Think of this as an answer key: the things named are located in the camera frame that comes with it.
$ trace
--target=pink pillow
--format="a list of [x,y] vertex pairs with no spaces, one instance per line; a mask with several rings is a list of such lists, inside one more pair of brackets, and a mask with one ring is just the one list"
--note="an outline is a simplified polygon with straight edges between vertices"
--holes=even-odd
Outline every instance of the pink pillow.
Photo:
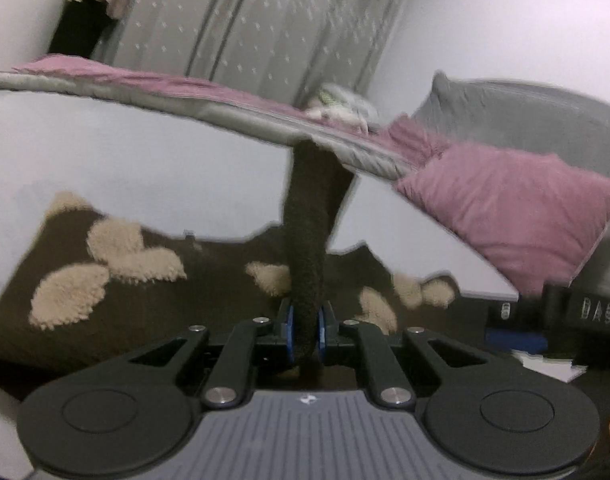
[[438,134],[432,140],[434,134],[409,118],[392,126],[441,146],[425,148],[424,166],[395,189],[482,254],[521,294],[540,294],[547,281],[568,285],[610,223],[610,178],[568,166],[557,155],[449,143]]

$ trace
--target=gray gripper base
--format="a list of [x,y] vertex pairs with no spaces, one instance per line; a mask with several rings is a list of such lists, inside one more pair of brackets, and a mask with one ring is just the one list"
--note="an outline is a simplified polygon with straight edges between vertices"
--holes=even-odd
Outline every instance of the gray gripper base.
[[[547,477],[563,478],[559,474]],[[54,477],[37,473],[35,480]],[[208,413],[167,462],[134,480],[498,480],[450,460],[409,413],[361,391],[258,391],[242,408]]]

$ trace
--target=beige spots on rug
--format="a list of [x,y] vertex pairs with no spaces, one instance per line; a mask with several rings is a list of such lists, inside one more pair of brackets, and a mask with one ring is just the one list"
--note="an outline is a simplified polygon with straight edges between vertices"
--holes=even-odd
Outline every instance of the beige spots on rug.
[[406,274],[394,274],[391,277],[394,291],[400,298],[400,302],[409,310],[414,310],[422,305],[421,283]]
[[286,265],[270,265],[251,262],[245,272],[253,277],[256,285],[272,298],[281,298],[291,291],[290,268]]
[[71,191],[59,191],[45,213],[45,220],[65,211],[91,210],[92,205]]
[[107,267],[114,278],[124,282],[175,282],[187,278],[181,259],[165,247],[112,256],[107,261]]
[[108,281],[107,268],[96,264],[73,264],[48,274],[34,292],[29,323],[53,330],[88,319]]
[[396,314],[378,291],[368,286],[364,287],[360,292],[359,301],[362,315],[357,316],[356,319],[376,325],[385,335],[397,330]]
[[145,243],[140,224],[119,218],[101,219],[89,229],[87,249],[98,262],[143,251]]
[[422,286],[422,300],[431,306],[447,308],[456,298],[453,288],[442,280],[434,280]]

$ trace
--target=gray cushion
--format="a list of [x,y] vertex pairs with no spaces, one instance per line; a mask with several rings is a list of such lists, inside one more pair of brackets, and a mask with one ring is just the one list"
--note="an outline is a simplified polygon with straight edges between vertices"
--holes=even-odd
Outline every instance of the gray cushion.
[[[452,139],[556,153],[610,176],[610,105],[564,89],[438,72],[414,119]],[[610,227],[574,283],[610,295]]]

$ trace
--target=blue object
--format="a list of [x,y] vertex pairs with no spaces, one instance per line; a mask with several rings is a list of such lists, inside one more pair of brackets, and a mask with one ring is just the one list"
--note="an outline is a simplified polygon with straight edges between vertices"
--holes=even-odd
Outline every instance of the blue object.
[[290,356],[290,363],[294,364],[294,306],[290,305],[290,310],[287,314],[287,352]]
[[529,354],[542,354],[549,346],[547,338],[541,333],[513,332],[499,328],[486,329],[485,342],[501,350],[518,350]]
[[325,362],[325,314],[322,308],[318,311],[318,359]]

